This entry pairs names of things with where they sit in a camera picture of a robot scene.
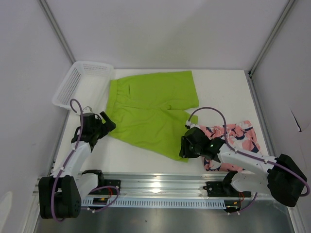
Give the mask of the pink shark print shorts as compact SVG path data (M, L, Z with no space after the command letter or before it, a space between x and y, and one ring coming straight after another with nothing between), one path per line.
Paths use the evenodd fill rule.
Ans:
M224 139L225 130L223 126L206 127L200 125L199 127L209 139ZM232 146L254 153L260 153L260 145L250 121L247 120L236 124L228 124L227 135L228 141ZM202 161L206 171L243 171L242 167L234 164L219 163L205 158L203 158Z

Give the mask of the lime green shorts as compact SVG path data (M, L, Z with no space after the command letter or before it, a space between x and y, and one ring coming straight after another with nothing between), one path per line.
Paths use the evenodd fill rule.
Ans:
M106 114L116 124L110 136L179 162L185 123L198 123L192 71L133 75L110 81Z

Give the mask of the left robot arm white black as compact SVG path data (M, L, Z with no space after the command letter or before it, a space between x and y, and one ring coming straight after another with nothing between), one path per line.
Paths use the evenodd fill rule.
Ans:
M108 194L119 196L120 181L106 181L101 170L80 171L97 142L115 128L116 124L105 112L81 114L80 126L71 139L67 158L50 176L39 180L40 216L43 219L63 221L78 217L82 200L91 193L100 194L106 189Z

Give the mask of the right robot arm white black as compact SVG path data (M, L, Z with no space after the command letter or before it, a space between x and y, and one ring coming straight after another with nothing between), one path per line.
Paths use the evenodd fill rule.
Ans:
M227 139L209 139L198 127L188 129L182 136L179 155L188 159L203 157L243 169L229 171L219 188L207 184L205 190L210 197L233 197L238 193L255 192L271 195L279 203L294 207L300 197L310 193L307 177L290 156L262 156L236 149Z

